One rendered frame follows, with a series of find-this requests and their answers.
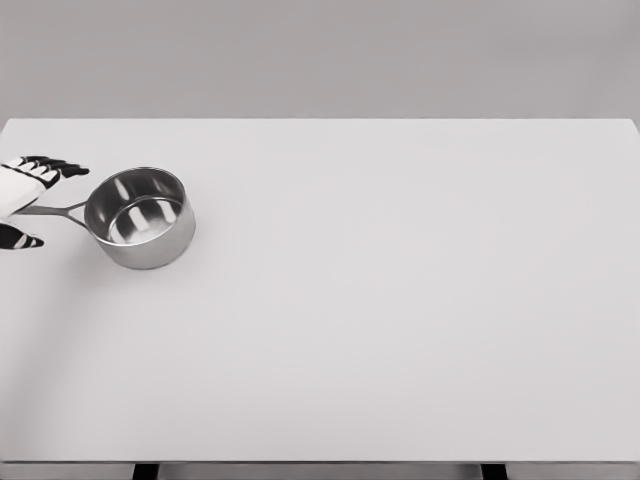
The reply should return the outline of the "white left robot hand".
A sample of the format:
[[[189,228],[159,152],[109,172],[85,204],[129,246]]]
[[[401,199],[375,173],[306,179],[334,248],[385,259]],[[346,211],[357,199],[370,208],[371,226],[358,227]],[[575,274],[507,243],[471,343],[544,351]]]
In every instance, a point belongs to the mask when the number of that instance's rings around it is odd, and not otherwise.
[[[49,156],[18,156],[0,163],[0,250],[36,249],[44,241],[9,222],[9,218],[33,204],[63,179],[85,176],[81,164]]]

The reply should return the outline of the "steel saucepan with long handle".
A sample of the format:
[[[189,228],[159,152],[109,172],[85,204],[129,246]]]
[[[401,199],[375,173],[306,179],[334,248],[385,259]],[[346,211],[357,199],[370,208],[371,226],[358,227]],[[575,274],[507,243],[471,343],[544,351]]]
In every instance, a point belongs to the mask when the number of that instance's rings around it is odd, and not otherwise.
[[[183,183],[154,167],[113,174],[80,203],[29,205],[18,213],[66,218],[83,227],[112,261],[134,270],[174,262],[196,233],[196,217]]]

